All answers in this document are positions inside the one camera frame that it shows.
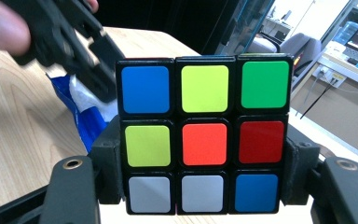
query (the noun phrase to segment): black mechanism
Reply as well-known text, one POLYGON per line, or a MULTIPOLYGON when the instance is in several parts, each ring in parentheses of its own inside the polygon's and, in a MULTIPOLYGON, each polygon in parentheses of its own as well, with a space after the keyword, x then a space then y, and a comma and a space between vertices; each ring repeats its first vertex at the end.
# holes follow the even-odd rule
POLYGON ((90 13, 83 0, 2 0, 27 22, 32 43, 22 56, 13 56, 19 65, 34 59, 50 67, 59 64, 76 77, 103 102, 116 99, 114 64, 123 58, 113 40, 90 13), (78 31, 92 38, 89 49, 98 58, 95 63, 77 38, 78 31))
MULTIPOLYGON (((92 154, 58 162, 48 186, 1 206, 0 223, 100 223, 97 202, 118 204, 123 197, 118 132, 115 117, 92 154)), ((311 196, 314 223, 358 224, 358 162, 319 161, 317 145, 291 126, 285 147, 281 201, 304 205, 311 196)))
MULTIPOLYGON (((28 22, 31 49, 18 64, 37 59, 44 66, 62 65, 76 74, 102 101, 116 98, 115 60, 124 58, 102 26, 76 0, 3 0, 28 22), (99 57, 94 65, 74 28, 99 57)), ((285 205, 314 199, 314 223, 358 223, 358 163, 335 156, 320 161, 320 147, 289 125, 285 141, 281 201, 285 205)), ((98 203, 124 198, 120 169, 120 125, 116 116, 92 146, 91 153, 58 162, 48 186, 0 207, 0 223, 100 223, 98 203)))

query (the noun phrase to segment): wooden surface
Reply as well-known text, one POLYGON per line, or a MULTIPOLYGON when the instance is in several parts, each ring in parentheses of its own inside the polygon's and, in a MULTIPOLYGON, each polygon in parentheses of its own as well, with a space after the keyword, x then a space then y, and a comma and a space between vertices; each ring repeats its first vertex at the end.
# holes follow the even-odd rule
MULTIPOLYGON (((127 57, 197 55, 160 32, 106 31, 127 57)), ((0 51, 0 205, 45 186, 56 162, 85 154, 72 114, 44 71, 36 63, 18 67, 0 51)), ((309 206, 281 206, 278 215, 257 216, 128 216, 124 203, 103 205, 101 211, 103 223, 311 223, 309 206)))

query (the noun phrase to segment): hand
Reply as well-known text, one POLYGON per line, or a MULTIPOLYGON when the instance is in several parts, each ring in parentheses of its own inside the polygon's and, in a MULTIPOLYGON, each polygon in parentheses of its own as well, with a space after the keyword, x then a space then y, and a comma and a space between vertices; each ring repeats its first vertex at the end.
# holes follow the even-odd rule
MULTIPOLYGON (((98 10, 97 0, 88 0, 92 11, 98 10)), ((0 2, 0 49, 13 55, 22 55, 31 44, 26 22, 11 8, 0 2)))

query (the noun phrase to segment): office chair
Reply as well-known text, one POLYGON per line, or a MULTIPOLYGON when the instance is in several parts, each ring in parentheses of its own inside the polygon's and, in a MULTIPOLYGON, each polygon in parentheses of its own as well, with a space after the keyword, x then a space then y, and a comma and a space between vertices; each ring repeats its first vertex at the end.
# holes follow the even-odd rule
POLYGON ((322 51, 322 42, 302 33, 295 34, 279 44, 273 37, 258 34, 249 46, 248 53, 287 53, 295 61, 294 76, 297 77, 322 51))

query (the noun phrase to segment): white wall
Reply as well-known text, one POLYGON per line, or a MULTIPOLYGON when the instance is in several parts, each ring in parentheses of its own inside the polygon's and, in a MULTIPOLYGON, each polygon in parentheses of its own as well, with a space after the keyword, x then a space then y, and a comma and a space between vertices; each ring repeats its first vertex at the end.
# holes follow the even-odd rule
POLYGON ((349 0, 276 0, 274 18, 280 19, 292 11, 286 21, 292 31, 286 37, 304 33, 320 39, 349 0))

